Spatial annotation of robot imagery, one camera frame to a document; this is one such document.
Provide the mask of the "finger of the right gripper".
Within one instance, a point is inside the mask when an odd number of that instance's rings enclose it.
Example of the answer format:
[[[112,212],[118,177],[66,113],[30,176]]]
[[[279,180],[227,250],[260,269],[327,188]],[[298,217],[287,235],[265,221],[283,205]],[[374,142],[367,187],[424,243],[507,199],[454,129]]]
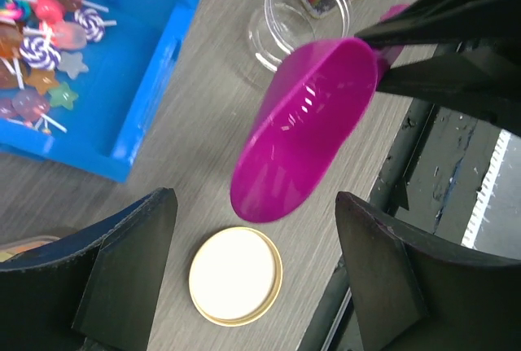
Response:
[[[373,47],[519,39],[520,0],[417,0],[355,36]]]
[[[520,42],[481,42],[392,68],[377,87],[446,107],[520,135]]]

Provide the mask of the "blue plastic bin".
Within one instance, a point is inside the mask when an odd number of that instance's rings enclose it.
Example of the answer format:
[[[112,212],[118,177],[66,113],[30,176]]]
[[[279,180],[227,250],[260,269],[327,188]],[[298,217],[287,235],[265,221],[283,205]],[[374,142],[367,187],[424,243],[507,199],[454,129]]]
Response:
[[[122,182],[154,119],[199,0],[89,0],[115,20],[101,42],[88,45],[88,72],[70,81],[72,109],[50,116],[60,128],[45,134],[1,123],[5,153],[52,160]]]

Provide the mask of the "purple plastic scoop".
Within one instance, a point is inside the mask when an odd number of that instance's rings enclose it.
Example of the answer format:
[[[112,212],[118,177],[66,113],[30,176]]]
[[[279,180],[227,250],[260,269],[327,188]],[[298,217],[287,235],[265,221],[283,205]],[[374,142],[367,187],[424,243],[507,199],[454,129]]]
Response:
[[[241,219],[274,222],[308,199],[402,50],[322,39],[282,61],[234,168],[230,202]]]

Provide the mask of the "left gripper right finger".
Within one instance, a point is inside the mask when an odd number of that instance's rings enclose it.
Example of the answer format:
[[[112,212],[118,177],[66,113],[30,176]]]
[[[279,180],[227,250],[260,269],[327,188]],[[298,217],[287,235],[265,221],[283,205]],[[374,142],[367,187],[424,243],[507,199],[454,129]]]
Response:
[[[366,350],[517,350],[520,263],[341,192],[335,220]]]

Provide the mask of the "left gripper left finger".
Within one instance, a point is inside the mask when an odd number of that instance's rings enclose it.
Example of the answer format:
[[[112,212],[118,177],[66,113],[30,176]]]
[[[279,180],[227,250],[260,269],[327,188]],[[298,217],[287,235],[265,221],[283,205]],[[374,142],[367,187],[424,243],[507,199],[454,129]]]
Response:
[[[145,350],[177,216],[160,188],[1,264],[3,350]]]

